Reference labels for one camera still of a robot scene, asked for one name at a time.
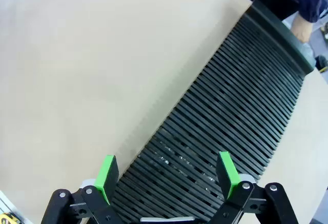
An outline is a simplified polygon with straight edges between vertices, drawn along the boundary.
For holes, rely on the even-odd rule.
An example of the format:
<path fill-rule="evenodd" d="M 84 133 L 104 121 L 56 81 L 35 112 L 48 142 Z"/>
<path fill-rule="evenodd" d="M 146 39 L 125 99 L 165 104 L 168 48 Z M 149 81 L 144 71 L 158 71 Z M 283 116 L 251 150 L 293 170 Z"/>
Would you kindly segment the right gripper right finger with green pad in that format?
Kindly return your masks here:
<path fill-rule="evenodd" d="M 242 180 L 229 152 L 219 152 L 216 174 L 224 202 L 210 223 L 239 223 L 245 213 L 260 223 L 298 223 L 284 187 L 272 182 L 262 188 L 247 174 Z"/>

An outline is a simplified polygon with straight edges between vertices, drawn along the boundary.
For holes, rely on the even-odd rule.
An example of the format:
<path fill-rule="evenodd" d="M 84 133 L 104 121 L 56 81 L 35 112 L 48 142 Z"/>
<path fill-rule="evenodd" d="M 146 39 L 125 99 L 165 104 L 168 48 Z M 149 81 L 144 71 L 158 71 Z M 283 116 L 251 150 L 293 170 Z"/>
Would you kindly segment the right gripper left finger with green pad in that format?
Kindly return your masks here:
<path fill-rule="evenodd" d="M 114 155 L 107 155 L 95 182 L 71 193 L 57 189 L 52 193 L 41 223 L 120 223 L 120 216 L 110 205 L 119 171 Z"/>

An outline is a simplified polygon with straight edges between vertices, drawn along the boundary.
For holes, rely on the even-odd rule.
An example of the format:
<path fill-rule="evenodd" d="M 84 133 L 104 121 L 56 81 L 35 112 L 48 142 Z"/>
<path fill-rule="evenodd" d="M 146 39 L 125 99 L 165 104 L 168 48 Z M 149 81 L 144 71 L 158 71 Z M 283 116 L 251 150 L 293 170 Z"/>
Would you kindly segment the person's left hand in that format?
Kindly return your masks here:
<path fill-rule="evenodd" d="M 307 43 L 312 34 L 313 23 L 306 21 L 299 13 L 296 14 L 291 26 L 291 32 L 302 43 Z"/>

